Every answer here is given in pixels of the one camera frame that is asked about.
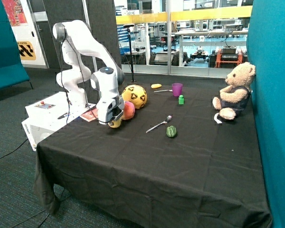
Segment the black pole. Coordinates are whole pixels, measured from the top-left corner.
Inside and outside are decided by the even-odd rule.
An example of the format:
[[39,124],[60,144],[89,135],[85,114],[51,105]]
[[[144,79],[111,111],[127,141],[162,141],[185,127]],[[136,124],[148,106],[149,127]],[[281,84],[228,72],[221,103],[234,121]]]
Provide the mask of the black pole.
[[134,71],[133,71],[133,56],[132,56],[132,46],[131,46],[131,34],[130,34],[130,29],[128,29],[128,39],[129,39],[129,46],[130,46],[130,56],[131,56],[131,73],[132,73],[132,81],[135,83],[136,81],[134,80]]

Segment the label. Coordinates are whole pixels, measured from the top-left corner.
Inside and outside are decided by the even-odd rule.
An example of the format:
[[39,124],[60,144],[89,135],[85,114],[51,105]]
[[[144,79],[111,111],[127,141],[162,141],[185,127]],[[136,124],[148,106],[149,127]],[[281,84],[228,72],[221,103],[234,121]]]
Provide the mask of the label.
[[17,42],[21,60],[36,60],[33,45],[29,41]]

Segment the metal spoon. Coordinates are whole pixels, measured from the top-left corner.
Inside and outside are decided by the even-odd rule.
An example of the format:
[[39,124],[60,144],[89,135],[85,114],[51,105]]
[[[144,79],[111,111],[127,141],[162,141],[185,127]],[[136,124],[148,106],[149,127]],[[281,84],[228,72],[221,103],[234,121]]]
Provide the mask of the metal spoon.
[[154,92],[156,93],[156,92],[164,92],[164,91],[170,91],[170,92],[172,92],[172,90],[171,90],[171,89],[159,90],[159,91],[154,91]]
[[171,116],[171,115],[168,115],[164,122],[161,122],[160,124],[154,126],[153,128],[150,128],[149,130],[146,131],[146,133],[152,131],[153,129],[155,129],[156,127],[158,127],[158,126],[161,125],[161,124],[166,124],[166,123],[170,122],[171,119],[172,119],[172,116]]

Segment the orange machine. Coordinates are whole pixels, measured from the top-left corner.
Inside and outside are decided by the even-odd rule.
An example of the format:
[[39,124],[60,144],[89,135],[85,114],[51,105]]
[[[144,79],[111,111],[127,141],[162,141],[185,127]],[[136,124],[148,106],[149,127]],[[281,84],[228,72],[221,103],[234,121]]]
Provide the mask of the orange machine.
[[243,62],[243,53],[241,49],[234,53],[224,52],[226,49],[219,49],[216,58],[216,68],[234,68]]

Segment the green pepper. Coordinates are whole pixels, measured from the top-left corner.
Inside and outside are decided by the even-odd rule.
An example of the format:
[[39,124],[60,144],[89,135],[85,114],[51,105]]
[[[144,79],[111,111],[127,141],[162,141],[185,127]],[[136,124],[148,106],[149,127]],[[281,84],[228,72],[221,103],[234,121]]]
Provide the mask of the green pepper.
[[176,135],[176,128],[174,126],[167,127],[166,134],[169,138],[173,138]]

